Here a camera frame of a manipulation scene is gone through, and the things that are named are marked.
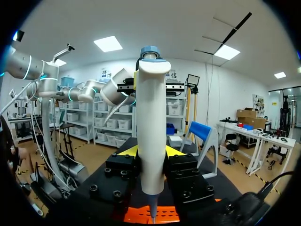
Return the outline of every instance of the person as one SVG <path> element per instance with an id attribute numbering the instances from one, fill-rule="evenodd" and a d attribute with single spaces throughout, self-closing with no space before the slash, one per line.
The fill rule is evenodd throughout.
<path id="1" fill-rule="evenodd" d="M 13 174 L 24 160 L 30 173 L 33 173 L 33 165 L 29 152 L 26 148 L 16 147 L 10 133 L 10 129 L 3 118 L 0 118 L 0 147 Z"/>

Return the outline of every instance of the orange tray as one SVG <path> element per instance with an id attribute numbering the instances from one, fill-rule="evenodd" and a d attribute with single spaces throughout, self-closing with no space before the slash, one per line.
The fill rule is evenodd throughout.
<path id="1" fill-rule="evenodd" d="M 143 206 L 138 209 L 129 207 L 123 221 L 127 223 L 152 224 L 150 207 Z M 167 224 L 179 221 L 179 216 L 174 206 L 158 206 L 156 224 Z"/>

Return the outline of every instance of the storage box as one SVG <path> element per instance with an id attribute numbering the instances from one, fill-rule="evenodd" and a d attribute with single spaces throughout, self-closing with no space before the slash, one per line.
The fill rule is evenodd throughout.
<path id="1" fill-rule="evenodd" d="M 131 129 L 131 125 L 132 125 L 132 120 L 131 119 L 118 119 L 118 128 L 119 129 Z"/>
<path id="2" fill-rule="evenodd" d="M 119 112 L 131 112 L 131 106 L 130 105 L 121 106 L 119 108 Z"/>
<path id="3" fill-rule="evenodd" d="M 112 129 L 116 129 L 118 126 L 118 122 L 117 119 L 109 119 L 107 122 L 107 127 L 108 128 L 112 128 Z"/>
<path id="4" fill-rule="evenodd" d="M 96 127 L 103 127 L 105 118 L 94 118 L 94 124 Z"/>
<path id="5" fill-rule="evenodd" d="M 182 105 L 180 102 L 168 102 L 167 103 L 167 114 L 168 115 L 181 115 L 182 114 Z"/>
<path id="6" fill-rule="evenodd" d="M 70 77 L 62 77 L 61 78 L 61 86 L 73 87 L 74 79 Z"/>
<path id="7" fill-rule="evenodd" d="M 105 133 L 97 133 L 97 139 L 100 141 L 107 141 L 107 135 Z"/>
<path id="8" fill-rule="evenodd" d="M 182 139 L 179 136 L 169 136 L 169 145 L 171 147 L 181 147 Z"/>
<path id="9" fill-rule="evenodd" d="M 237 110 L 236 117 L 238 118 L 256 118 L 256 111 Z"/>
<path id="10" fill-rule="evenodd" d="M 79 104 L 79 109 L 80 110 L 91 110 L 92 105 L 90 105 L 89 103 L 80 103 Z"/>
<path id="11" fill-rule="evenodd" d="M 119 137 L 116 138 L 116 146 L 118 148 L 121 147 L 125 142 L 126 140 L 120 139 Z"/>
<path id="12" fill-rule="evenodd" d="M 242 124 L 253 126 L 254 129 L 264 129 L 265 128 L 265 119 L 264 118 L 238 118 L 238 121 Z"/>
<path id="13" fill-rule="evenodd" d="M 174 125 L 171 123 L 166 123 L 166 134 L 173 135 L 174 134 Z"/>
<path id="14" fill-rule="evenodd" d="M 79 104 L 78 104 L 78 102 L 70 101 L 70 102 L 68 102 L 68 104 L 67 104 L 67 108 L 70 108 L 70 109 L 78 109 L 78 108 L 79 108 Z"/>
<path id="15" fill-rule="evenodd" d="M 83 135 L 87 133 L 87 128 L 86 127 L 74 127 L 74 132 L 76 135 Z"/>
<path id="16" fill-rule="evenodd" d="M 107 111 L 108 105 L 106 102 L 97 103 L 97 110 L 98 111 Z"/>
<path id="17" fill-rule="evenodd" d="M 67 113 L 67 120 L 68 121 L 78 121 L 79 115 L 76 113 Z"/>
<path id="18" fill-rule="evenodd" d="M 112 146 L 116 146 L 116 137 L 115 136 L 111 136 L 111 135 L 107 135 L 107 139 L 108 139 L 108 143 Z"/>

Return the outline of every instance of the white storage bin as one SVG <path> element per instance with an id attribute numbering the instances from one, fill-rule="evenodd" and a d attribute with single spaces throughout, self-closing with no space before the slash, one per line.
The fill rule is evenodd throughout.
<path id="1" fill-rule="evenodd" d="M 105 133 L 97 133 L 97 139 L 100 141 L 107 141 L 107 135 Z"/>
<path id="2" fill-rule="evenodd" d="M 120 139 L 119 137 L 116 138 L 116 146 L 117 147 L 121 147 L 125 142 L 126 142 L 126 140 Z"/>
<path id="3" fill-rule="evenodd" d="M 116 146 L 116 136 L 107 135 L 107 139 L 110 145 Z"/>
<path id="4" fill-rule="evenodd" d="M 67 120 L 68 121 L 78 121 L 79 120 L 79 114 L 77 114 L 77 113 L 67 113 Z"/>
<path id="5" fill-rule="evenodd" d="M 97 103 L 97 110 L 98 111 L 107 111 L 108 105 L 106 102 Z"/>
<path id="6" fill-rule="evenodd" d="M 96 127 L 103 127 L 105 118 L 94 118 L 94 125 Z"/>
<path id="7" fill-rule="evenodd" d="M 182 105 L 180 104 L 179 101 L 168 102 L 167 105 L 168 105 L 168 108 L 167 108 L 168 115 L 181 115 Z"/>
<path id="8" fill-rule="evenodd" d="M 131 111 L 130 105 L 124 105 L 119 108 L 119 112 L 130 112 L 130 111 Z"/>
<path id="9" fill-rule="evenodd" d="M 112 129 L 116 129 L 118 126 L 118 122 L 117 119 L 109 119 L 107 122 L 107 127 L 108 128 L 112 128 Z"/>
<path id="10" fill-rule="evenodd" d="M 125 119 L 125 120 L 118 119 L 119 129 L 128 130 L 128 129 L 131 129 L 131 125 L 132 125 L 132 120 L 131 119 Z"/>
<path id="11" fill-rule="evenodd" d="M 70 101 L 70 102 L 68 102 L 67 107 L 70 108 L 70 109 L 78 109 L 79 108 L 79 103 Z"/>
<path id="12" fill-rule="evenodd" d="M 87 133 L 87 128 L 86 127 L 74 127 L 74 132 L 76 135 L 83 135 Z"/>
<path id="13" fill-rule="evenodd" d="M 169 144 L 171 147 L 181 147 L 182 139 L 178 136 L 169 136 Z"/>
<path id="14" fill-rule="evenodd" d="M 92 105 L 90 105 L 89 103 L 80 103 L 79 108 L 80 110 L 91 110 Z"/>

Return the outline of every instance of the desk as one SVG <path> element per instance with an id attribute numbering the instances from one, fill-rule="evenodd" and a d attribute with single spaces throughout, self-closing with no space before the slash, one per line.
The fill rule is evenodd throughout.
<path id="1" fill-rule="evenodd" d="M 253 139 L 256 139 L 256 146 L 255 146 L 255 149 L 254 149 L 254 153 L 252 156 L 244 153 L 243 151 L 240 151 L 240 150 L 237 150 L 237 152 L 239 152 L 240 154 L 244 155 L 245 157 L 251 159 L 250 161 L 250 164 L 248 166 L 248 169 L 246 170 L 246 173 L 250 173 L 251 171 L 251 168 L 253 166 L 253 163 L 255 161 L 255 158 L 256 158 L 256 154 L 258 152 L 258 149 L 259 149 L 259 145 L 262 146 L 262 142 L 261 142 L 261 136 L 258 135 L 258 134 L 254 134 L 252 130 L 243 130 L 243 129 L 239 129 L 236 127 L 236 123 L 229 123 L 229 122 L 218 122 L 217 126 L 219 128 L 222 128 L 222 129 L 229 129 L 231 131 L 233 131 L 234 133 L 238 133 L 238 134 L 241 134 L 241 135 L 244 135 L 246 137 L 250 137 L 250 138 L 253 138 Z"/>
<path id="2" fill-rule="evenodd" d="M 263 137 L 262 135 L 261 135 L 261 138 L 262 138 L 262 143 L 265 143 L 265 141 L 267 141 L 267 142 L 272 143 L 273 145 L 287 148 L 288 155 L 286 157 L 285 164 L 284 164 L 280 174 L 284 173 L 284 171 L 287 167 L 288 161 L 291 157 L 293 147 L 295 146 L 296 140 L 285 137 L 285 139 L 287 140 L 287 142 L 285 142 L 285 141 L 282 141 L 280 137 L 279 137 L 279 139 L 277 139 L 276 137 L 269 138 L 269 137 Z M 256 171 L 258 171 L 262 167 L 265 156 L 264 156 L 263 160 L 260 162 L 261 153 L 262 153 L 262 144 L 260 145 L 260 148 L 256 155 L 254 165 L 252 166 L 252 168 L 250 170 L 250 175 L 252 175 Z"/>

